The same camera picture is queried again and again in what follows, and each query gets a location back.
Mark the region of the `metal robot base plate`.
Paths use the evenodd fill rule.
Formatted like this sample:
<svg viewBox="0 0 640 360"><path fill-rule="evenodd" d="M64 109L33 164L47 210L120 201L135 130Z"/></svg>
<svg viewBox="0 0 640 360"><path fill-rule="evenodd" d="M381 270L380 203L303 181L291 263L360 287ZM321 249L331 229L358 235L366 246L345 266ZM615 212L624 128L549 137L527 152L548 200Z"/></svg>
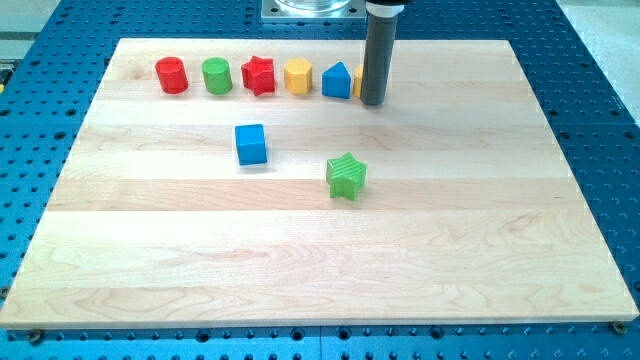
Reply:
<svg viewBox="0 0 640 360"><path fill-rule="evenodd" d="M263 19L362 18L364 0L262 0Z"/></svg>

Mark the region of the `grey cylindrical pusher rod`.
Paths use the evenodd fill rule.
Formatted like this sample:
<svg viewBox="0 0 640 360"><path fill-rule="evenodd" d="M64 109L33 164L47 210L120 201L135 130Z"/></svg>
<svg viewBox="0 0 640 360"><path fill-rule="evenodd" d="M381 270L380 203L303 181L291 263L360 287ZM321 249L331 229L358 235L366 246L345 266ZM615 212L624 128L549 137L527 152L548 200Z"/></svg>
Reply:
<svg viewBox="0 0 640 360"><path fill-rule="evenodd" d="M402 0L371 0L365 3L367 36L363 60L361 101L370 106L384 102L397 22L404 10Z"/></svg>

